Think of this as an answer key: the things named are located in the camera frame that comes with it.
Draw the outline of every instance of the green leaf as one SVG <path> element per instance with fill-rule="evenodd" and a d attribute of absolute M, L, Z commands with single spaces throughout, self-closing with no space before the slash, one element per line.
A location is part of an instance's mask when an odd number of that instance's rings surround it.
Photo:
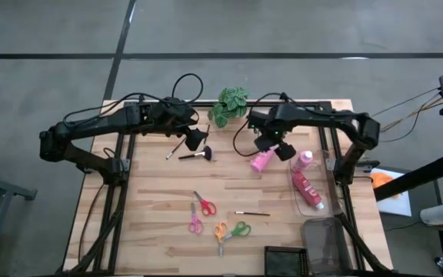
<path fill-rule="evenodd" d="M 222 111 L 223 111 L 223 105 L 222 105 L 222 104 L 220 104 L 220 103 L 216 103 L 216 104 L 213 106 L 213 115 L 214 115 L 214 116 L 218 116 L 219 114 L 222 113 Z"/>
<path fill-rule="evenodd" d="M 235 97 L 234 101 L 237 103 L 238 106 L 245 106 L 245 105 L 247 105 L 247 102 L 243 98 Z"/>
<path fill-rule="evenodd" d="M 227 88 L 224 88 L 224 89 L 221 91 L 220 96 L 218 97 L 218 100 L 219 100 L 220 102 L 224 102 L 226 96 L 227 96 Z"/>
<path fill-rule="evenodd" d="M 238 98 L 234 97 L 230 99 L 230 102 L 227 102 L 227 110 L 233 111 L 238 107 L 236 99 Z"/>
<path fill-rule="evenodd" d="M 238 95 L 247 97 L 249 96 L 249 92 L 245 88 L 238 88 Z"/>
<path fill-rule="evenodd" d="M 227 97 L 229 98 L 235 97 L 237 95 L 237 90 L 235 88 L 226 88 L 226 90 L 227 90 Z"/>
<path fill-rule="evenodd" d="M 247 106 L 239 106 L 236 111 L 238 117 L 244 117 L 247 112 Z"/>
<path fill-rule="evenodd" d="M 249 93 L 245 90 L 245 88 L 237 88 L 237 92 L 235 93 L 235 97 L 240 99 L 247 99 Z"/>
<path fill-rule="evenodd" d="M 219 127 L 219 128 L 223 128 L 227 125 L 228 120 L 226 117 L 224 117 L 223 115 L 218 115 L 215 117 L 215 124 Z"/>
<path fill-rule="evenodd" d="M 227 108 L 224 108 L 223 112 L 221 112 L 221 115 L 223 115 L 226 118 L 234 118 L 237 116 L 237 109 L 229 111 Z"/>

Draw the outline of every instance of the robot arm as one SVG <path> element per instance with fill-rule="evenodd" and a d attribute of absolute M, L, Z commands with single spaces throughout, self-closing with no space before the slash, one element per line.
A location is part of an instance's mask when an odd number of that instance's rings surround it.
<path fill-rule="evenodd" d="M 178 98 L 164 98 L 153 103 L 126 102 L 123 108 L 111 115 L 76 122 L 59 122 L 48 131 L 40 133 L 40 157 L 49 162 L 73 162 L 84 172 L 94 169 L 102 175 L 105 184 L 119 185 L 124 174 L 120 159 L 104 159 L 75 147 L 72 140 L 114 132 L 123 135 L 186 135 L 185 144 L 194 151 L 208 134 L 189 128 L 197 124 L 196 120 L 191 119 L 195 110 L 183 103 Z"/>
<path fill-rule="evenodd" d="M 353 142 L 342 159 L 335 163 L 335 180 L 349 185 L 353 180 L 355 166 L 365 150 L 371 150 L 378 144 L 380 124 L 366 113 L 350 111 L 315 111 L 294 103 L 282 103 L 274 106 L 268 114 L 251 111 L 248 127 L 256 128 L 261 135 L 254 141 L 261 151 L 268 151 L 273 145 L 278 157 L 284 161 L 296 153 L 293 146 L 283 141 L 285 134 L 296 126 L 316 126 L 341 129 Z"/>

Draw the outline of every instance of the black cable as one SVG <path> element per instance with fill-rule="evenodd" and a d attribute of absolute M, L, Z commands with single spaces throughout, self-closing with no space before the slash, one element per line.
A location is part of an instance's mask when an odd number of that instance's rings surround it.
<path fill-rule="evenodd" d="M 112 150 L 112 149 L 110 149 L 109 147 L 104 147 L 104 148 L 102 149 L 102 151 L 105 153 L 105 155 L 107 156 L 107 158 L 114 158 L 114 156 L 115 156 L 115 151 Z M 124 170 L 125 170 L 124 162 L 122 161 L 121 158 L 119 158 L 119 161 L 121 162 L 121 167 L 122 167 L 121 170 L 124 171 Z"/>
<path fill-rule="evenodd" d="M 420 96 L 423 96 L 423 95 L 428 94 L 429 92 L 433 92 L 433 91 L 435 91 L 435 90 L 439 90 L 439 89 L 440 89 L 440 88 L 433 88 L 433 89 L 431 89 L 431 90 L 429 90 L 429 91 L 422 92 L 422 93 L 420 93 L 419 95 L 416 95 L 416 96 L 414 96 L 414 97 L 411 97 L 410 99 L 404 100 L 403 102 L 401 102 L 401 103 L 399 103 L 399 104 L 392 105 L 391 107 L 389 107 L 389 108 L 385 108 L 385 109 L 381 110 L 380 112 L 376 112 L 375 114 L 371 115 L 371 117 L 374 117 L 374 116 L 376 116 L 376 115 L 380 115 L 382 112 L 386 112 L 386 111 L 390 110 L 391 108 L 396 108 L 396 107 L 398 107 L 398 106 L 400 106 L 400 105 L 405 104 L 406 102 L 410 102 L 411 100 L 414 100 L 414 99 L 416 99 L 416 98 L 418 98 L 418 97 L 420 97 Z"/>
<path fill-rule="evenodd" d="M 115 152 L 114 150 L 110 149 L 109 147 L 104 147 L 103 149 L 105 155 L 107 156 L 107 158 L 112 158 L 113 156 L 115 156 Z"/>
<path fill-rule="evenodd" d="M 395 227 L 395 228 L 390 228 L 390 229 L 385 229 L 384 232 L 389 232 L 389 231 L 394 231 L 394 230 L 399 230 L 399 229 L 406 229 L 406 228 L 410 228 L 413 227 L 419 223 L 423 223 L 423 222 L 415 222 L 413 224 L 410 225 L 406 225 L 406 226 L 401 226 L 401 227 Z"/>
<path fill-rule="evenodd" d="M 252 109 L 262 100 L 262 99 L 264 99 L 264 98 L 266 98 L 266 97 L 268 97 L 268 96 L 272 96 L 272 95 L 275 95 L 275 96 L 281 96 L 281 93 L 279 93 L 279 92 L 269 92 L 269 93 L 266 93 L 265 95 L 263 95 L 261 98 L 259 98 L 259 99 L 257 99 L 255 102 L 254 102 L 254 105 L 249 109 L 249 114 L 251 114 L 251 112 L 252 112 Z M 236 138 L 237 138 L 237 136 L 238 136 L 238 133 L 240 133 L 240 131 L 242 131 L 242 129 L 247 125 L 249 123 L 249 119 L 247 118 L 247 120 L 245 121 L 245 123 L 244 123 L 244 125 L 242 125 L 241 126 L 241 128 L 235 133 L 235 135 L 234 135 L 234 138 L 233 138 L 233 140 L 232 140 L 232 144 L 233 144 L 233 146 L 234 146 L 234 150 L 237 152 L 237 154 L 239 154 L 239 155 L 241 155 L 242 157 L 250 157 L 250 156 L 252 156 L 252 155 L 256 155 L 256 154 L 258 154 L 259 152 L 260 152 L 260 150 L 258 150 L 258 151 L 256 151 L 256 152 L 253 152 L 253 153 L 250 153 L 250 154 L 242 154 L 242 153 L 240 153 L 240 151 L 237 149 L 237 146 L 235 146 L 235 140 L 236 140 Z"/>
<path fill-rule="evenodd" d="M 373 182 L 374 181 L 374 179 L 372 178 L 372 177 L 370 177 L 370 176 L 353 176 L 353 178 L 355 179 L 355 178 L 357 178 L 357 179 L 359 179 L 359 178 L 362 178 L 362 179 L 370 179 L 370 182 Z"/>
<path fill-rule="evenodd" d="M 95 203 L 97 202 L 98 196 L 100 195 L 100 191 L 102 190 L 103 187 L 104 184 L 102 184 L 98 189 L 97 194 L 95 194 L 95 197 L 92 200 L 92 204 L 90 205 L 88 214 L 86 215 L 86 220 L 85 224 L 83 225 L 82 235 L 80 235 L 80 241 L 78 243 L 78 263 L 80 263 L 80 260 L 82 259 L 82 243 L 83 243 L 83 237 L 85 236 L 86 226 L 88 225 L 88 220 L 90 220 L 90 215 L 92 214 L 93 207 L 95 207 Z"/>
<path fill-rule="evenodd" d="M 427 226 L 427 227 L 442 227 L 443 226 L 443 225 L 429 225 L 429 224 L 424 223 L 424 222 L 415 222 L 415 223 L 411 223 L 410 225 L 405 225 L 405 226 L 401 226 L 401 227 L 385 229 L 384 232 L 389 232 L 389 231 L 394 231 L 394 230 L 399 230 L 399 229 L 406 229 L 406 228 L 413 227 L 413 226 L 415 226 L 417 224 L 420 224 L 420 223 L 425 225 L 425 226 Z"/>
<path fill-rule="evenodd" d="M 404 135 L 400 136 L 399 138 L 394 138 L 394 139 L 389 139 L 389 140 L 385 140 L 385 141 L 379 141 L 379 142 L 396 142 L 400 139 L 403 139 L 405 137 L 407 137 L 409 134 L 411 134 L 413 132 L 413 130 L 415 129 L 416 126 L 416 122 L 418 122 L 418 117 L 420 116 L 420 112 L 423 112 L 423 108 L 425 107 L 425 105 L 427 105 L 436 95 L 434 95 L 432 98 L 430 98 L 427 102 L 423 103 L 423 105 L 421 105 L 420 109 L 418 110 L 418 112 L 416 113 L 416 117 L 415 117 L 415 122 L 413 123 L 413 126 L 411 127 L 411 129 Z M 433 105 L 430 108 L 434 108 L 438 105 L 442 105 L 443 103 L 439 103 L 437 105 Z"/>
<path fill-rule="evenodd" d="M 191 103 L 193 103 L 194 101 L 198 100 L 198 99 L 201 97 L 201 94 L 203 93 L 203 89 L 204 89 L 205 85 L 203 84 L 203 81 L 201 80 L 201 78 L 200 78 L 199 76 L 197 76 L 196 74 L 194 74 L 194 73 L 187 73 L 187 74 L 182 75 L 181 77 L 179 77 L 179 78 L 177 79 L 177 81 L 175 81 L 174 87 L 172 88 L 172 97 L 174 97 L 175 89 L 177 88 L 177 84 L 178 84 L 183 78 L 188 77 L 188 76 L 194 76 L 194 77 L 196 77 L 197 80 L 199 81 L 199 85 L 201 85 L 201 88 L 199 89 L 199 93 L 198 93 L 198 95 L 196 95 L 196 97 L 194 97 L 193 99 L 191 99 L 191 100 L 189 100 L 189 101 L 187 101 L 187 102 L 181 103 L 181 104 L 176 104 L 176 105 L 186 105 L 186 104 L 191 104 Z"/>
<path fill-rule="evenodd" d="M 128 98 L 131 98 L 132 96 L 136 96 L 136 95 L 137 95 L 137 96 L 145 96 L 145 97 L 153 98 L 154 100 L 157 100 L 157 101 L 159 101 L 159 102 L 162 102 L 162 103 L 164 103 L 164 104 L 166 104 L 166 105 L 188 105 L 188 104 L 191 104 L 191 103 L 193 103 L 194 101 L 198 100 L 198 99 L 201 97 L 201 95 L 202 95 L 202 93 L 203 93 L 203 90 L 204 90 L 204 84 L 203 84 L 203 81 L 201 80 L 201 78 L 200 78 L 199 76 L 197 76 L 197 75 L 194 74 L 194 73 L 184 74 L 184 75 L 182 75 L 180 78 L 177 79 L 177 81 L 175 82 L 174 87 L 173 87 L 173 89 L 172 89 L 172 97 L 174 97 L 175 89 L 177 88 L 177 84 L 178 84 L 183 78 L 185 78 L 185 77 L 187 77 L 187 76 L 194 76 L 194 77 L 196 77 L 197 80 L 199 80 L 199 83 L 201 84 L 201 89 L 199 90 L 198 95 L 196 95 L 195 98 L 193 98 L 192 100 L 189 100 L 189 101 L 187 101 L 187 102 L 182 102 L 182 103 L 169 103 L 169 102 L 165 101 L 164 99 L 158 98 L 158 97 L 153 96 L 153 95 L 149 95 L 149 94 L 144 93 L 144 92 L 133 92 L 133 93 L 129 93 L 128 95 L 126 95 L 126 96 L 120 98 L 120 99 L 117 100 L 117 101 L 110 102 L 110 103 L 108 103 L 107 105 L 101 105 L 101 106 L 99 106 L 99 107 L 94 107 L 94 108 L 84 108 L 84 109 L 79 110 L 79 111 L 76 111 L 76 112 L 70 112 L 70 113 L 68 113 L 67 115 L 65 115 L 65 117 L 62 119 L 62 122 L 63 122 L 64 125 L 65 125 L 66 127 L 68 127 L 68 128 L 75 128 L 75 127 L 78 127 L 78 126 L 80 126 L 80 125 L 83 125 L 83 124 L 85 124 L 85 123 L 88 123 L 88 122 L 90 122 L 90 121 L 93 121 L 93 120 L 95 120 L 95 119 L 97 119 L 97 118 L 99 118 L 99 117 L 105 115 L 106 113 L 110 112 L 113 108 L 115 108 L 117 105 L 119 105 L 119 103 L 123 102 L 124 100 L 126 100 L 126 99 L 128 99 Z M 101 112 L 101 113 L 99 113 L 98 115 L 92 116 L 91 118 L 87 118 L 87 119 L 85 119 L 84 121 L 79 122 L 78 124 L 73 124 L 72 122 L 68 122 L 68 121 L 67 121 L 68 117 L 71 116 L 71 115 L 77 115 L 77 114 L 82 113 L 82 112 L 93 111 L 93 110 L 96 110 L 96 109 L 105 108 L 105 107 L 109 107 L 109 106 L 111 106 L 111 107 L 108 108 L 107 110 L 105 110 L 104 112 Z"/>

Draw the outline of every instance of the scissor handle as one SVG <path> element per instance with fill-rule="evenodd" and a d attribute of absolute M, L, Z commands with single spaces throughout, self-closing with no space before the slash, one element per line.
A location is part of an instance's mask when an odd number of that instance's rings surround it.
<path fill-rule="evenodd" d="M 233 235 L 247 236 L 251 232 L 251 226 L 245 222 L 237 222 L 235 229 L 231 232 Z"/>
<path fill-rule="evenodd" d="M 222 238 L 224 235 L 226 235 L 227 231 L 228 226 L 224 222 L 215 225 L 215 227 L 213 228 L 213 232 L 215 233 L 215 235 L 221 236 Z"/>
<path fill-rule="evenodd" d="M 201 220 L 196 219 L 189 223 L 189 231 L 195 234 L 201 234 L 203 232 L 204 226 Z"/>
<path fill-rule="evenodd" d="M 214 215 L 216 213 L 216 206 L 211 202 L 203 200 L 201 202 L 201 207 L 203 215 Z"/>

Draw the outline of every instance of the makeup brush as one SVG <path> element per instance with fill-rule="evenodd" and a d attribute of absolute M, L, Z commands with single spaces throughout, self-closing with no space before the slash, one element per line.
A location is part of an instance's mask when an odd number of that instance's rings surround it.
<path fill-rule="evenodd" d="M 172 152 L 170 152 L 170 153 L 167 155 L 167 157 L 165 157 L 165 158 L 166 158 L 166 159 L 170 159 L 170 157 L 172 157 L 172 155 L 174 155 L 175 151 L 177 151 L 177 149 L 178 149 L 179 147 L 181 147 L 182 143 L 184 143 L 186 139 L 187 139 L 187 137 L 185 137 L 184 139 L 182 139 L 182 141 L 179 142 L 179 143 L 177 144 L 177 146 L 175 146 L 174 150 L 172 150 Z"/>
<path fill-rule="evenodd" d="M 182 157 L 178 157 L 178 159 L 190 159 L 190 158 L 194 158 L 194 157 L 198 157 L 198 156 L 202 156 L 203 158 L 205 158 L 207 161 L 211 161 L 213 158 L 213 151 L 209 146 L 205 146 L 203 148 L 202 152 L 198 152 L 198 153 L 194 153 L 191 155 L 185 155 Z"/>

